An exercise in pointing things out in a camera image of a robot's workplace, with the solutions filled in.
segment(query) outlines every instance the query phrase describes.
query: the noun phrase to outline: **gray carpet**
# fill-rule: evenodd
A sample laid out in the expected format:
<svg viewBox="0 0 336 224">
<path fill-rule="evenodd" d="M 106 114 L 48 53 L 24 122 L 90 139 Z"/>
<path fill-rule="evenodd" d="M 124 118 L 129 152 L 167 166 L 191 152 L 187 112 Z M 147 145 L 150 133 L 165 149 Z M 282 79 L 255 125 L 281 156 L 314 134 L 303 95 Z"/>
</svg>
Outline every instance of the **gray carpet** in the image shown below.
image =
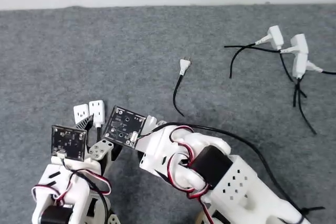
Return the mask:
<svg viewBox="0 0 336 224">
<path fill-rule="evenodd" d="M 312 223 L 336 222 L 335 77 L 310 72 L 302 82 L 303 108 L 278 55 L 244 51 L 228 78 L 234 49 L 279 24 L 285 38 L 305 33 L 310 59 L 336 70 L 336 5 L 136 7 L 0 12 L 0 216 L 30 223 L 30 195 L 50 161 L 52 124 L 73 125 L 72 107 L 103 99 L 107 116 L 117 104 L 167 121 L 220 127 L 257 144 L 279 182 L 301 207 L 323 205 Z M 179 59 L 192 58 L 177 95 Z M 286 55 L 289 68 L 292 55 Z M 246 146 L 222 136 L 272 189 Z M 125 223 L 193 223 L 196 201 L 140 170 L 123 150 L 109 174 L 114 210 Z"/>
</svg>

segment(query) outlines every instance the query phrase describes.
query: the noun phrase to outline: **white power adapter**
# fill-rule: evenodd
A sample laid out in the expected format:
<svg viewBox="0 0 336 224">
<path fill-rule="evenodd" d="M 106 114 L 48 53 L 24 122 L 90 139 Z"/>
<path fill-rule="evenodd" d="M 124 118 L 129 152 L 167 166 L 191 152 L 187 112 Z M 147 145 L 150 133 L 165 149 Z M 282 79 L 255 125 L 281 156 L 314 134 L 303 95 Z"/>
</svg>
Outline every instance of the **white power adapter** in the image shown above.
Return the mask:
<svg viewBox="0 0 336 224">
<path fill-rule="evenodd" d="M 93 115 L 93 124 L 95 127 L 101 127 L 105 124 L 105 108 L 102 100 L 89 102 L 90 115 Z"/>
<path fill-rule="evenodd" d="M 279 26 L 271 26 L 267 31 L 267 35 L 262 39 L 256 41 L 256 45 L 260 45 L 267 42 L 270 42 L 275 50 L 280 50 L 282 48 L 284 38 L 281 34 Z"/>
<path fill-rule="evenodd" d="M 88 116 L 89 116 L 89 106 L 87 104 L 74 106 L 75 124 L 84 120 Z"/>
<path fill-rule="evenodd" d="M 301 79 L 306 73 L 308 61 L 308 45 L 304 34 L 296 34 L 290 40 L 291 47 L 281 50 L 281 54 L 294 54 L 292 75 L 297 79 Z"/>
</svg>

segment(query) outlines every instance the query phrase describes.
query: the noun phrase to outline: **electrical plug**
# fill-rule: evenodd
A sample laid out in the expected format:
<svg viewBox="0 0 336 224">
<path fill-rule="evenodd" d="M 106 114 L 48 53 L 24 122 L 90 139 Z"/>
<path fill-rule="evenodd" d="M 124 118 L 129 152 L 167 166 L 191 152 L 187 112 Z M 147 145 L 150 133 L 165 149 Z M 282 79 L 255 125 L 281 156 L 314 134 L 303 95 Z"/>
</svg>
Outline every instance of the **electrical plug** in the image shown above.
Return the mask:
<svg viewBox="0 0 336 224">
<path fill-rule="evenodd" d="M 270 42 L 275 50 L 280 50 L 282 48 L 284 38 L 282 37 L 279 26 L 271 26 L 267 31 L 267 35 L 256 41 L 255 44 L 260 45 L 267 42 Z"/>
<path fill-rule="evenodd" d="M 191 65 L 190 58 L 188 59 L 184 58 L 180 60 L 180 76 L 183 76 L 185 74 L 190 65 Z"/>
<path fill-rule="evenodd" d="M 95 127 L 101 127 L 105 124 L 105 107 L 102 100 L 89 102 L 90 115 L 93 115 L 93 124 Z"/>
<path fill-rule="evenodd" d="M 86 119 L 88 116 L 89 116 L 89 106 L 87 104 L 74 106 L 75 124 Z"/>
<path fill-rule="evenodd" d="M 291 47 L 280 51 L 281 54 L 294 54 L 292 75 L 297 79 L 301 79 L 306 73 L 308 61 L 308 45 L 304 34 L 296 34 L 290 40 Z"/>
</svg>

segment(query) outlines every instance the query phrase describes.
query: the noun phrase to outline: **red and white wire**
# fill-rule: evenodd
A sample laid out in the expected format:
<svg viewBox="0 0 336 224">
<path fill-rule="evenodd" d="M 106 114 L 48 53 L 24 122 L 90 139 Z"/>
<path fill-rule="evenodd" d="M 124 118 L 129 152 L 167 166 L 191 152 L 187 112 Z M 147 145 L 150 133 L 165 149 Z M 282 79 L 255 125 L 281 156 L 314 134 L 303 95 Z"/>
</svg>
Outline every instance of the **red and white wire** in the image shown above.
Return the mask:
<svg viewBox="0 0 336 224">
<path fill-rule="evenodd" d="M 37 184 L 37 185 L 33 186 L 32 189 L 31 189 L 31 190 L 32 190 L 32 191 L 31 191 L 31 195 L 33 196 L 33 199 L 34 199 L 35 202 L 37 202 L 37 199 L 36 199 L 36 192 L 35 192 L 36 189 L 44 189 L 44 190 L 48 189 L 50 192 L 52 192 L 52 193 L 50 193 L 50 194 L 51 194 L 53 197 L 54 197 L 54 195 L 56 195 L 56 197 L 59 197 L 59 196 L 60 196 L 59 191 L 56 190 L 56 189 L 54 189 L 53 187 L 51 187 L 51 186 L 47 186 L 47 185 L 40 185 L 40 184 Z"/>
<path fill-rule="evenodd" d="M 191 127 L 186 126 L 186 125 L 181 125 L 181 126 L 178 126 L 178 127 L 176 127 L 175 129 L 173 129 L 173 130 L 171 131 L 171 133 L 169 134 L 169 140 L 170 140 L 172 143 L 177 143 L 179 146 L 183 146 L 183 147 L 185 147 L 185 148 L 187 149 L 187 151 L 188 151 L 188 153 L 189 153 L 189 158 L 190 158 L 189 163 L 191 163 L 191 162 L 194 160 L 194 157 L 195 157 L 194 151 L 193 151 L 193 149 L 191 148 L 191 146 L 188 145 L 188 144 L 186 144 L 186 143 L 181 143 L 181 142 L 179 142 L 179 141 L 173 140 L 173 136 L 172 136 L 173 133 L 174 133 L 175 131 L 177 131 L 177 130 L 180 130 L 180 129 L 189 130 L 189 131 L 192 132 L 192 133 L 194 132 L 194 130 L 193 130 Z"/>
<path fill-rule="evenodd" d="M 198 200 L 198 202 L 201 204 L 201 206 L 202 206 L 202 208 L 203 208 L 203 211 L 204 211 L 204 214 L 205 214 L 205 216 L 206 216 L 208 222 L 209 222 L 210 224 L 214 224 L 214 221 L 213 221 L 213 219 L 212 219 L 212 217 L 211 217 L 211 214 L 209 213 L 209 210 L 208 210 L 208 208 L 206 207 L 206 205 L 202 202 L 202 200 L 201 200 L 200 197 L 198 197 L 197 200 Z"/>
<path fill-rule="evenodd" d="M 112 187 L 111 187 L 110 181 L 107 178 L 105 178 L 105 177 L 103 177 L 103 176 L 101 176 L 101 175 L 99 175 L 97 173 L 94 173 L 94 172 L 92 172 L 90 170 L 87 170 L 87 169 L 80 169 L 78 171 L 89 173 L 92 177 L 94 177 L 94 178 L 96 178 L 96 179 L 104 182 L 109 187 L 109 190 L 108 191 L 101 191 L 101 193 L 103 195 L 109 195 L 109 194 L 111 194 Z"/>
<path fill-rule="evenodd" d="M 169 161 L 168 161 L 168 164 L 167 164 L 167 177 L 168 177 L 168 179 L 169 179 L 171 185 L 172 185 L 173 187 L 175 187 L 177 190 L 180 190 L 180 191 L 183 191 L 183 192 L 186 192 L 186 193 L 191 193 L 191 192 L 193 192 L 193 191 L 195 190 L 195 188 L 184 188 L 184 187 L 179 186 L 179 185 L 174 181 L 174 178 L 173 178 L 173 176 L 172 176 L 172 174 L 171 174 L 171 164 L 172 164 L 172 160 L 173 160 L 173 158 L 174 158 L 177 154 L 181 154 L 181 155 L 184 155 L 184 156 L 185 156 L 184 153 L 174 153 L 174 154 L 170 157 L 170 159 L 169 159 Z"/>
<path fill-rule="evenodd" d="M 111 194 L 112 188 L 111 188 L 111 184 L 110 184 L 110 182 L 109 182 L 109 180 L 107 178 L 105 178 L 105 177 L 103 177 L 103 176 L 101 176 L 101 175 L 99 175 L 97 173 L 94 173 L 94 172 L 92 172 L 92 171 L 90 171 L 88 169 L 78 169 L 76 171 L 77 172 L 89 173 L 92 177 L 94 177 L 94 178 L 96 178 L 96 179 L 98 179 L 100 181 L 103 181 L 105 184 L 107 184 L 107 186 L 109 187 L 109 190 L 108 191 L 101 191 L 101 193 L 103 195 L 109 195 L 109 194 Z M 68 193 L 68 191 L 70 191 L 70 187 L 72 185 L 71 179 L 72 179 L 73 175 L 76 175 L 76 174 L 75 173 L 71 174 L 70 179 L 69 179 L 69 183 L 67 185 L 66 190 L 59 197 L 55 198 L 57 201 L 63 200 L 64 197 L 66 196 L 66 194 Z"/>
</svg>

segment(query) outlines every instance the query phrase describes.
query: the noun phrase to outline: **wire bundle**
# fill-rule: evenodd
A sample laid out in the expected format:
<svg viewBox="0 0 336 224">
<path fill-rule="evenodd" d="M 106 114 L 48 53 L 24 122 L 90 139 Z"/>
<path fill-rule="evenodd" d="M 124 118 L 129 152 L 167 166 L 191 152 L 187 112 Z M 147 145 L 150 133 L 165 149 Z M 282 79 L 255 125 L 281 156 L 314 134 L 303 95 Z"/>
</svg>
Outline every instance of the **wire bundle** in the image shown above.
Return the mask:
<svg viewBox="0 0 336 224">
<path fill-rule="evenodd" d="M 247 45 L 247 46 L 224 46 L 224 48 L 240 48 L 233 56 L 232 60 L 231 60 L 231 64 L 230 64 L 230 78 L 232 78 L 232 68 L 233 68 L 233 63 L 237 57 L 237 55 L 243 51 L 244 49 L 255 49 L 255 50 L 261 50 L 261 51 L 266 51 L 266 52 L 272 52 L 272 53 L 277 53 L 279 54 L 280 56 L 280 60 L 281 60 L 281 64 L 282 64 L 282 67 L 288 77 L 288 79 L 294 83 L 294 95 L 293 95 L 293 107 L 296 106 L 296 97 L 297 97 L 297 93 L 298 93 L 298 103 L 299 103 L 299 110 L 300 110 L 300 113 L 306 123 L 306 125 L 308 126 L 308 128 L 311 130 L 311 132 L 316 135 L 317 132 L 314 130 L 314 128 L 311 126 L 311 124 L 309 123 L 308 119 L 306 118 L 303 110 L 302 110 L 302 105 L 301 105 L 301 95 L 305 98 L 307 98 L 307 95 L 301 90 L 301 87 L 300 87 L 300 82 L 301 80 L 298 79 L 298 83 L 295 83 L 293 78 L 291 77 L 291 75 L 289 74 L 288 72 L 288 69 L 286 67 L 286 64 L 285 64 L 285 61 L 283 59 L 283 56 L 282 56 L 282 53 L 280 52 L 280 50 L 271 50 L 271 49 L 266 49 L 266 48 L 261 48 L 261 47 L 255 47 L 254 46 L 255 44 L 250 44 L 250 45 Z"/>
<path fill-rule="evenodd" d="M 47 189 L 50 191 L 50 194 L 52 195 L 53 199 L 55 200 L 55 203 L 54 205 L 64 205 L 65 201 L 64 201 L 64 197 L 66 196 L 66 194 L 70 191 L 71 187 L 72 187 L 72 177 L 74 175 L 77 175 L 78 177 L 84 179 L 88 184 L 89 184 L 89 187 L 90 187 L 90 190 L 93 190 L 95 191 L 99 197 L 101 198 L 102 202 L 103 202 L 103 205 L 104 205 L 104 210 L 105 210 L 105 221 L 104 221 L 104 224 L 107 224 L 108 223 L 108 213 L 109 213 L 109 210 L 108 210 L 108 206 L 107 206 L 107 202 L 106 202 L 106 199 L 105 199 L 105 195 L 109 195 L 111 194 L 111 184 L 109 182 L 109 180 L 97 173 L 94 173 L 88 169 L 78 169 L 78 170 L 72 170 L 72 169 L 69 169 L 66 165 L 65 165 L 65 162 L 64 162 L 64 159 L 62 159 L 62 164 L 63 166 L 65 167 L 65 169 L 69 170 L 72 172 L 72 174 L 70 175 L 70 178 L 69 178 L 69 182 L 68 182 L 68 185 L 66 187 L 66 190 L 63 192 L 63 193 L 60 193 L 58 190 L 54 189 L 52 186 L 49 186 L 49 185 L 35 185 L 31 190 L 31 194 L 33 196 L 33 199 L 34 201 L 36 202 L 37 199 L 36 199 L 36 189 L 38 188 L 42 188 L 42 189 Z M 108 191 L 102 191 L 98 188 L 98 186 L 92 181 L 90 180 L 87 176 L 85 176 L 83 173 L 87 173 L 87 174 L 90 174 L 92 177 L 104 182 L 109 190 Z"/>
<path fill-rule="evenodd" d="M 244 139 L 244 138 L 242 138 L 242 137 L 240 137 L 240 136 L 238 136 L 238 135 L 236 135 L 234 133 L 231 133 L 231 132 L 225 131 L 225 130 L 221 130 L 221 129 L 217 129 L 217 128 L 213 128 L 213 127 L 207 127 L 207 126 L 197 125 L 197 124 L 170 122 L 170 123 L 165 123 L 165 124 L 162 124 L 162 125 L 156 127 L 151 132 L 149 132 L 147 135 L 150 135 L 150 134 L 152 134 L 154 132 L 157 132 L 157 131 L 159 131 L 159 130 L 167 127 L 167 126 L 170 126 L 170 125 L 178 125 L 178 126 L 182 126 L 182 127 L 188 127 L 188 129 L 196 128 L 196 129 L 200 129 L 200 130 L 207 130 L 207 131 L 217 132 L 217 133 L 220 133 L 220 134 L 224 134 L 224 135 L 230 136 L 230 137 L 232 137 L 232 138 L 234 138 L 234 139 L 236 139 L 236 140 L 238 140 L 238 141 L 246 144 L 248 147 L 250 147 L 258 155 L 258 157 L 259 157 L 260 161 L 262 162 L 263 166 L 265 167 L 266 172 L 269 175 L 271 181 L 273 182 L 273 184 L 275 185 L 275 187 L 278 189 L 278 191 L 281 193 L 281 195 L 283 196 L 283 198 L 286 201 L 288 201 L 292 206 L 294 206 L 294 208 L 296 208 L 302 214 L 301 220 L 298 223 L 296 223 L 296 224 L 301 224 L 304 221 L 306 215 L 309 212 L 315 211 L 315 210 L 323 210 L 323 209 L 325 209 L 324 207 L 313 207 L 313 208 L 302 208 L 302 209 L 299 208 L 298 205 L 290 198 L 290 196 L 281 187 L 281 185 L 279 184 L 279 182 L 275 178 L 275 176 L 274 176 L 274 174 L 273 174 L 270 166 L 268 165 L 265 157 L 263 156 L 263 154 L 261 153 L 261 151 L 257 148 L 257 146 L 254 145 L 253 143 L 251 143 L 250 141 L 248 141 L 248 140 L 246 140 L 246 139 Z M 185 188 L 184 189 L 184 192 L 187 193 L 187 197 L 188 197 L 188 192 L 186 190 L 188 190 L 188 189 L 190 189 L 190 188 Z M 205 214 L 206 214 L 206 216 L 207 216 L 210 224 L 213 224 L 213 220 L 212 220 L 209 212 L 207 211 L 207 208 L 206 208 L 205 204 L 201 201 L 200 197 L 198 197 L 198 201 L 201 203 L 202 208 L 203 208 L 203 210 L 204 210 L 204 212 L 205 212 Z"/>
<path fill-rule="evenodd" d="M 190 165 L 192 164 L 192 162 L 193 162 L 194 159 L 195 159 L 194 151 L 193 151 L 193 149 L 191 148 L 190 145 L 188 145 L 188 144 L 186 144 L 186 143 L 178 142 L 178 141 L 176 141 L 176 140 L 174 140 L 174 139 L 172 138 L 173 133 L 174 133 L 175 131 L 177 131 L 177 130 L 180 130 L 180 129 L 189 130 L 189 131 L 192 132 L 192 133 L 194 132 L 194 130 L 193 130 L 191 127 L 189 127 L 189 126 L 187 126 L 187 125 L 180 125 L 180 126 L 176 127 L 175 129 L 173 129 L 172 132 L 169 134 L 169 140 L 170 140 L 172 143 L 177 143 L 179 146 L 182 146 L 182 147 L 186 148 L 186 149 L 187 149 L 187 152 L 188 152 L 188 155 L 186 155 L 185 153 L 174 153 L 174 154 L 170 157 L 170 159 L 169 159 L 169 161 L 168 161 L 168 164 L 167 164 L 167 177 L 168 177 L 168 180 L 169 180 L 170 184 L 171 184 L 174 188 L 176 188 L 176 189 L 179 190 L 179 191 L 182 191 L 182 192 L 186 193 L 186 196 L 187 196 L 188 199 L 197 199 L 198 202 L 201 204 L 201 206 L 202 206 L 202 208 L 203 208 L 203 211 L 204 211 L 204 213 L 205 213 L 205 216 L 206 216 L 206 218 L 208 219 L 209 223 L 210 223 L 210 224 L 214 224 L 214 222 L 213 222 L 213 220 L 212 220 L 212 217 L 211 217 L 211 215 L 210 215 L 210 213 L 209 213 L 209 211 L 208 211 L 206 205 L 205 205 L 205 204 L 202 202 L 202 200 L 201 200 L 201 197 L 202 197 L 203 195 L 205 195 L 205 194 L 208 192 L 208 190 L 209 190 L 209 185 L 206 184 L 205 187 L 204 187 L 203 189 L 201 189 L 201 190 L 199 190 L 199 191 L 197 191 L 197 192 L 194 192 L 194 191 L 195 191 L 195 188 L 183 188 L 183 187 L 179 186 L 179 185 L 174 181 L 174 178 L 173 178 L 173 176 L 172 176 L 172 173 L 171 173 L 171 166 L 172 166 L 172 164 L 173 164 L 174 159 L 175 159 L 176 157 L 178 157 L 178 155 L 183 155 L 184 157 L 186 157 L 186 159 L 187 159 L 187 163 L 186 163 L 186 164 L 183 164 L 183 165 L 186 166 L 186 167 L 190 167 Z"/>
</svg>

